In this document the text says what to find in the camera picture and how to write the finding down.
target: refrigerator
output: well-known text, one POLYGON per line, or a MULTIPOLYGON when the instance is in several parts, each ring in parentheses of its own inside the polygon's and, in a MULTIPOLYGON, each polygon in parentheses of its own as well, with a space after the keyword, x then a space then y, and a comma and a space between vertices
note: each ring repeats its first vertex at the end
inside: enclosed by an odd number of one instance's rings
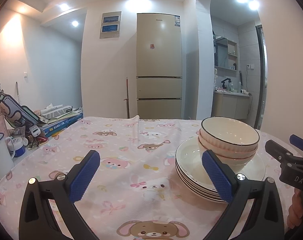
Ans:
POLYGON ((180 119, 180 17, 137 14, 137 106, 141 119, 180 119))

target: cartoon print tablecloth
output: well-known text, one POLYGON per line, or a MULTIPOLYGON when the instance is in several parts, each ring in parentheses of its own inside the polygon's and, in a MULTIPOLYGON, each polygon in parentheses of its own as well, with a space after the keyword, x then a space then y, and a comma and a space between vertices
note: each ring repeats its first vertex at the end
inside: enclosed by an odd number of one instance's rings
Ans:
MULTIPOLYGON (((226 204, 212 203, 194 195, 175 170, 175 151, 180 143, 197 136, 201 121, 139 120, 87 117, 26 157, 0 181, 0 222, 18 239, 18 222, 26 184, 54 179, 79 163, 87 152, 100 153, 101 164, 82 200, 75 206, 100 240, 192 239, 201 240, 216 223, 226 204)), ((279 163, 264 145, 273 139, 294 154, 279 139, 260 132, 257 154, 266 175, 275 179, 284 219, 291 205, 293 188, 280 182, 279 163)), ((70 237, 50 200, 62 232, 70 237)), ((241 231, 252 201, 243 212, 232 236, 241 231)))

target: screw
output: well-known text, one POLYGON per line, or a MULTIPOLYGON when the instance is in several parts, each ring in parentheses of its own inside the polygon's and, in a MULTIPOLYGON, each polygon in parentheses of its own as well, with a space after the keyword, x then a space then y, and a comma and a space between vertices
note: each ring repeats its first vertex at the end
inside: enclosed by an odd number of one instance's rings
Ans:
POLYGON ((246 179, 246 177, 245 177, 244 174, 238 173, 238 174, 237 174, 237 179, 239 179, 239 180, 244 180, 244 179, 246 179))
POLYGON ((66 177, 66 175, 61 173, 61 174, 59 174, 59 175, 57 176, 57 179, 58 179, 58 180, 63 180, 65 177, 66 177))
POLYGON ((35 183, 35 181, 36 181, 36 179, 35 179, 35 178, 31 178, 31 179, 29 179, 28 183, 29 183, 29 184, 34 184, 34 183, 35 183))
POLYGON ((274 183, 274 182, 275 182, 275 180, 274 180, 272 177, 268 177, 268 178, 267 178, 267 181, 268 181, 269 183, 274 183))

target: blue book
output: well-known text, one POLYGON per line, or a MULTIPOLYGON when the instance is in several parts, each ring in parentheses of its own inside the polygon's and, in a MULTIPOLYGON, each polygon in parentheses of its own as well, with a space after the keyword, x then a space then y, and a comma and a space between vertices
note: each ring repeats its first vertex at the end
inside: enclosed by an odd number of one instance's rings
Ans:
POLYGON ((71 118, 68 118, 68 119, 65 119, 65 120, 62 120, 61 122, 59 123, 54 123, 53 125, 51 125, 50 127, 46 127, 43 132, 45 133, 46 137, 48 137, 48 133, 55 133, 57 131, 60 131, 61 129, 71 125, 72 123, 82 119, 84 117, 83 113, 80 113, 76 116, 73 116, 71 118))

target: cream bowl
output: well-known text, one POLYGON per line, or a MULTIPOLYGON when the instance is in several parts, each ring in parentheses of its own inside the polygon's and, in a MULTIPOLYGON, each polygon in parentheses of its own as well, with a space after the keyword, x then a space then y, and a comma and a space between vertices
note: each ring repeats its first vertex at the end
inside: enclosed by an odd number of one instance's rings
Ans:
POLYGON ((232 152, 251 152, 256 149, 260 139, 254 128, 227 117, 204 119, 200 134, 211 145, 232 152))
POLYGON ((200 143, 207 148, 208 150, 212 150, 216 155, 222 156, 222 157, 226 157, 226 158, 232 158, 232 159, 245 159, 245 158, 249 158, 251 156, 253 156, 258 148, 257 147, 251 151, 251 152, 233 152, 233 151, 229 151, 229 150, 225 150, 225 149, 221 149, 217 146, 214 146, 212 144, 210 144, 208 141, 206 141, 201 134, 199 133, 198 135, 198 139, 200 141, 200 143))
MULTIPOLYGON (((206 149, 199 141, 199 139, 197 140, 198 142, 198 146, 199 146, 199 155, 200 158, 202 158, 203 153, 205 151, 207 151, 208 149, 206 149)), ((250 156, 249 158, 245 158, 245 159, 232 159, 232 158, 225 158, 219 155, 216 155, 220 161, 222 163, 227 164, 234 172, 238 172, 240 171, 253 157, 254 155, 250 156)))

